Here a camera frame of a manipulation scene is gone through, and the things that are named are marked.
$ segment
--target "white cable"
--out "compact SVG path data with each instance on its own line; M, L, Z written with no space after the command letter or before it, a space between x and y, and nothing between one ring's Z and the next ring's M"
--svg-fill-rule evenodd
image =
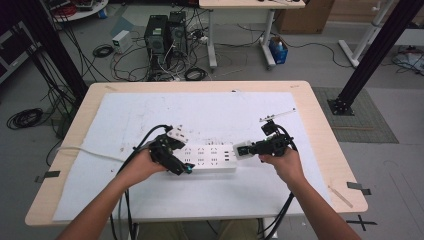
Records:
M171 49L172 49L173 47L175 47L175 46L174 46L174 43L175 43L175 40L174 40L174 41L172 41L171 47L168 49L168 52L167 52L167 53L166 53L166 55L165 55L165 59L164 59L164 61L166 61L166 57L168 57L168 54L169 54L169 52L171 52Z
M162 71L164 71L165 73L171 75L172 79L175 80L174 75L172 75L170 72L166 71L165 69L163 69L162 65L159 63L159 58L158 58L158 65L159 67L162 69Z
M73 146L73 145L61 146L61 147L56 149L56 152L59 152L60 150L80 150L80 151L83 151L83 152L86 152L86 153L89 153L89 154L92 154L92 155L95 155L95 156L98 156L98 157L102 157L102 158L108 158L108 159L120 161L120 162L125 161L125 159L121 159L121 158L112 157L112 156L104 155L104 154L101 154L101 153L93 152L93 151L85 149L81 146Z

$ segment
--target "electronic equipment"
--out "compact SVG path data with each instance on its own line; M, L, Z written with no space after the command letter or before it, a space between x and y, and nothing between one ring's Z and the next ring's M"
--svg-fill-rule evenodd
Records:
M186 12L170 12L168 24L174 45L173 56L187 56Z
M267 139L256 143L247 141L233 146L237 159L241 160L250 158L255 154L269 154L281 157L284 155L288 146L292 146L293 149L297 150L296 145L293 142L293 138L290 137L283 127L275 124L273 118L274 116L265 118L267 123L262 126L262 131L266 136L269 136Z
M154 140L147 143L144 143L143 140L137 147L134 147L134 151L121 166L121 169L119 169L118 173L144 149L149 149L150 157L152 158L153 162L160 163L172 173L180 175L184 172L192 172L193 168L195 167L194 164L183 163L173 155L173 150L183 148L185 143L188 141L184 132L182 131L182 126L180 125L176 128L173 128L172 126L158 125L152 130L157 128L164 128L165 133L158 135Z
M150 16L144 33L144 41L150 59L151 70L160 70L164 64L169 68L172 57L172 38L168 25L168 16Z
M112 39L112 42L115 51L120 54L126 52L133 45L130 32L126 30L122 30L118 35L116 35Z
M79 11L93 11L94 0L73 0Z
M47 0L47 6L49 6L50 10L54 10L56 8L60 8L71 3L69 0Z

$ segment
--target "black metal pole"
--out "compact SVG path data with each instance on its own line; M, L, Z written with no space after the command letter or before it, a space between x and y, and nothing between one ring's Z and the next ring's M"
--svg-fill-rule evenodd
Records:
M349 112L359 92L423 5L424 0L399 1L337 99L328 100L334 115Z
M19 15L34 39L44 46L45 51L71 89L75 97L74 105L79 106L88 87L53 28L53 23L50 22L41 1L9 0L6 1L6 4L14 5L15 14Z

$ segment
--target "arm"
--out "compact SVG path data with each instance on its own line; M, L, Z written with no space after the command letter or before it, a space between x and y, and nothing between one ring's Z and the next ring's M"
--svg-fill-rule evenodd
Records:
M360 239L306 180L298 152L287 148L283 157L261 155L259 158L274 165L278 176L297 198L319 239Z
M98 239L122 194L152 174L166 170L143 150L66 227L57 239Z

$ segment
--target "white desk leg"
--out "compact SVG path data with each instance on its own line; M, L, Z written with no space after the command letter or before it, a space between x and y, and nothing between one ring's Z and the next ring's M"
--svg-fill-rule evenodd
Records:
M216 62L215 46L213 45L213 10L209 10L209 37L208 37L208 56L209 66L213 69L218 66Z
M271 51L269 50L269 46L268 46L269 35L271 33L271 27L272 27L272 21L274 20L274 13L275 13L275 9L270 9L269 12L268 12L268 19L267 19L267 22L266 22L266 30L265 30L264 38L261 41L261 47L262 47L262 50L265 54L266 61L268 63L268 69L270 69L271 67L274 67L276 65L274 58L272 57Z

